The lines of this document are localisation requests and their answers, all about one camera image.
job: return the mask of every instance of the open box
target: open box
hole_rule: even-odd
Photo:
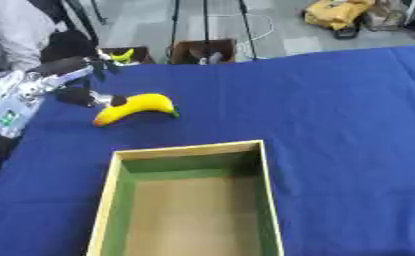
[[[281,256],[263,141],[117,151],[88,256]]]

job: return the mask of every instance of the cardboard bottom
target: cardboard bottom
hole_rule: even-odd
[[[124,255],[261,255],[255,183],[255,177],[137,182]]]

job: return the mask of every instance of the banana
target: banana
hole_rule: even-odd
[[[118,62],[131,62],[131,58],[133,54],[134,54],[134,48],[131,48],[121,55],[114,55],[111,53],[110,57],[112,60],[118,61]]]
[[[173,102],[167,96],[148,93],[128,97],[123,105],[106,107],[98,113],[93,124],[95,126],[109,125],[126,116],[143,111],[158,111],[171,114],[173,117],[179,117]]]

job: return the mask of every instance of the box rim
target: box rim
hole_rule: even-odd
[[[218,146],[239,146],[238,149],[221,149]],[[260,155],[262,159],[263,177],[265,183],[266,197],[269,201],[269,211],[271,215],[271,222],[274,226],[274,235],[276,236],[276,246],[278,255],[283,256],[283,242],[280,232],[280,226],[277,218],[277,210],[274,204],[274,197],[271,188],[271,178],[269,176],[269,169],[266,158],[265,144],[263,140],[248,140],[248,141],[236,141],[236,142],[223,142],[204,145],[192,145],[192,146],[178,146],[178,147],[163,147],[163,148],[148,148],[148,149],[135,149],[135,150],[121,150],[114,151],[110,167],[108,170],[106,183],[103,188],[100,204],[98,206],[97,215],[95,218],[94,227],[92,229],[90,242],[86,256],[101,256],[102,246],[104,242],[104,235],[106,233],[107,224],[110,216],[110,209],[112,207],[113,199],[115,196],[115,190],[117,187],[117,179],[121,170],[121,163],[124,160],[134,159],[147,159],[155,157],[169,156],[168,153],[172,151],[179,151],[171,156],[187,156],[187,155],[212,155],[221,153],[232,153],[250,150],[252,147],[258,146],[260,148]],[[140,157],[128,157],[130,154],[142,154]]]

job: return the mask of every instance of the gray floor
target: gray floor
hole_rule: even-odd
[[[121,47],[147,45],[153,57],[165,62],[165,48],[169,44],[171,16],[174,0],[97,0],[103,15],[109,19],[101,26],[94,19],[89,2],[87,6],[93,23],[100,34],[101,46]],[[255,41],[260,57],[272,58],[308,52],[333,51],[355,48],[373,48],[415,44],[405,31],[370,32],[363,30],[357,39],[336,40],[330,32],[307,25],[300,18],[300,11],[312,0],[245,0],[254,37],[271,30],[268,36]],[[238,61],[250,55],[242,19],[238,14],[238,0],[209,0],[212,38],[238,39]],[[202,0],[181,0],[178,40],[203,39]]]

